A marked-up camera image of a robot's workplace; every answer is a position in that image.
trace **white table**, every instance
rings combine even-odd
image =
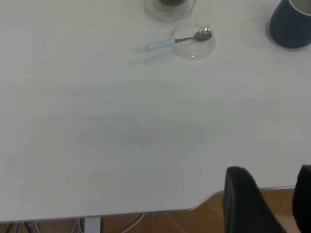
[[[146,52],[143,0],[0,0],[0,221],[191,209],[228,166],[260,187],[311,164],[311,49],[266,35],[277,0],[198,0],[217,46]]]

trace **small glass bowl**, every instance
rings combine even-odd
[[[179,4],[176,4],[176,2],[178,0],[146,0],[146,5],[151,14],[158,20],[175,22],[189,15],[195,6],[196,0],[180,0]]]
[[[182,23],[180,26],[175,28],[172,34],[172,38],[180,39],[194,37],[198,31],[204,28],[210,29],[210,26],[208,24]],[[199,60],[209,55],[213,51],[214,47],[215,37],[213,34],[212,38],[205,41],[187,40],[176,43],[173,46],[173,50],[178,56],[182,58],[189,60]]]

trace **white cable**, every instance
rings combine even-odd
[[[74,225],[73,225],[73,228],[72,228],[71,233],[74,232],[74,230],[76,229],[76,227],[77,227],[77,220],[75,220],[75,222],[74,222]]]
[[[78,225],[78,229],[79,229],[79,231],[78,231],[78,233],[84,233],[83,231],[82,231],[82,228],[81,228],[81,219],[80,218],[77,218],[77,225]]]
[[[17,233],[19,223],[15,224],[14,233]]]
[[[132,229],[133,227],[135,227],[141,220],[142,218],[144,217],[145,215],[142,215],[132,226],[130,226],[128,229],[126,229],[124,232],[121,232],[121,233],[126,233],[128,232],[130,229]]]
[[[39,226],[38,226],[38,222],[34,222],[35,224],[35,229],[37,230],[38,233],[41,233]]]

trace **mug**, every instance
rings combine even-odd
[[[270,20],[272,38],[296,49],[311,43],[311,0],[282,0]]]

